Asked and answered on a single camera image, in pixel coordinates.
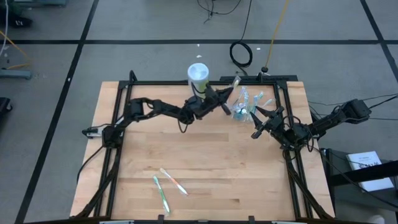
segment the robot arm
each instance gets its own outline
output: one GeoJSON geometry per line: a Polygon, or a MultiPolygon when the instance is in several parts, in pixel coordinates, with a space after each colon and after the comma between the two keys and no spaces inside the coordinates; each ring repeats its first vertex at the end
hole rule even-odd
{"type": "Polygon", "coordinates": [[[359,124],[368,120],[371,114],[371,110],[363,100],[355,99],[337,106],[331,114],[312,124],[294,123],[289,129],[285,130],[284,118],[282,118],[283,107],[275,111],[267,111],[260,107],[256,108],[269,119],[266,122],[262,122],[255,114],[251,113],[257,130],[251,137],[257,139],[265,130],[281,144],[282,149],[290,151],[300,150],[308,143],[310,138],[324,134],[330,128],[344,122],[359,124]]]}
{"type": "Polygon", "coordinates": [[[194,95],[185,101],[182,108],[161,100],[135,98],[124,106],[123,115],[116,121],[115,125],[90,127],[83,130],[82,133],[88,138],[102,136],[104,147],[117,147],[121,144],[120,136],[129,124],[151,119],[160,114],[176,118],[179,122],[186,125],[192,124],[195,118],[202,119],[218,106],[222,107],[227,115],[230,115],[231,112],[225,103],[232,91],[233,87],[214,91],[209,84],[206,84],[205,98],[202,99],[194,95]],[[147,114],[144,113],[144,103],[152,110],[147,114]]]}

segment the wooden tabletop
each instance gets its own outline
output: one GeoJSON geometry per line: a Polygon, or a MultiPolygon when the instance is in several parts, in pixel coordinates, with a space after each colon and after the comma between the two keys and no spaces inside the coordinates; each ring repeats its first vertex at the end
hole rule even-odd
{"type": "MultiPolygon", "coordinates": [[[[117,87],[117,82],[103,82],[93,125],[110,123],[117,87]]],[[[303,83],[288,82],[288,87],[293,114],[303,123],[311,123],[303,83]]],[[[236,99],[239,90],[235,90],[231,100],[236,99]]],[[[260,91],[264,92],[260,105],[274,97],[271,86],[248,86],[251,96],[260,91]]],[[[182,106],[190,96],[188,86],[135,85],[131,98],[161,99],[182,106]]],[[[276,105],[265,109],[274,110],[276,105]]],[[[235,121],[221,108],[195,121],[185,134],[180,133],[176,119],[166,116],[130,124],[124,137],[112,219],[155,220],[164,214],[152,178],[156,175],[172,211],[166,219],[247,220],[254,215],[256,220],[294,220],[280,144],[266,132],[259,139],[251,139],[253,132],[252,123],[235,121]],[[183,196],[159,172],[160,168],[184,186],[189,196],[183,196]]],[[[100,145],[100,138],[88,140],[85,160],[100,145]]],[[[80,212],[98,189],[104,152],[83,169],[71,215],[80,212]]],[[[309,190],[334,216],[320,155],[303,149],[302,159],[309,190]]],[[[305,216],[302,194],[297,189],[301,214],[305,216]]],[[[105,214],[107,199],[108,192],[104,194],[101,214],[105,214]]]]}

